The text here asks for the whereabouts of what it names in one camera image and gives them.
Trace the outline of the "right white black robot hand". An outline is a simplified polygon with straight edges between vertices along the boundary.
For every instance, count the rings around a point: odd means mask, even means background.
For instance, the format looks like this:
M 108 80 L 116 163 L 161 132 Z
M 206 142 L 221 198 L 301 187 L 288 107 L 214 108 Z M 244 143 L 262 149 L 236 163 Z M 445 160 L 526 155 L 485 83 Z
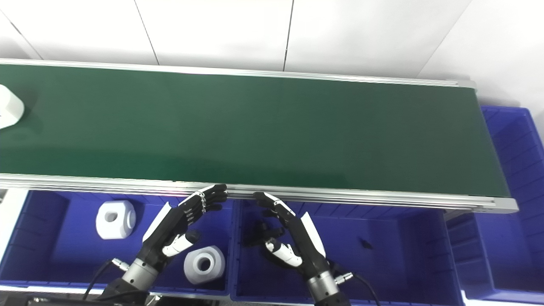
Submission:
M 276 217 L 284 229 L 288 230 L 294 245 L 284 244 L 277 238 L 268 238 L 264 241 L 266 250 L 286 267 L 296 269 L 304 281 L 329 272 L 330 266 L 325 259 L 322 244 L 315 244 L 315 226 L 307 229 L 310 217 L 300 218 L 280 198 L 266 192 L 255 192 L 253 197 L 260 207 L 268 209 Z

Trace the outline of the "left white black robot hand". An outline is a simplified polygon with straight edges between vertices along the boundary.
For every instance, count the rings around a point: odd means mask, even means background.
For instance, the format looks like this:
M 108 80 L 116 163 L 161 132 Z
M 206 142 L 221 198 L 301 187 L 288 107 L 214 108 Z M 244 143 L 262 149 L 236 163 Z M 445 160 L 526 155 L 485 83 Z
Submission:
M 169 210 L 156 226 L 149 228 L 151 233 L 143 240 L 136 259 L 158 272 L 163 271 L 171 258 L 163 249 L 171 246 L 175 239 L 181 239 L 204 213 L 220 211 L 227 197 L 227 185 L 214 184 L 187 196 L 176 207 L 167 204 Z

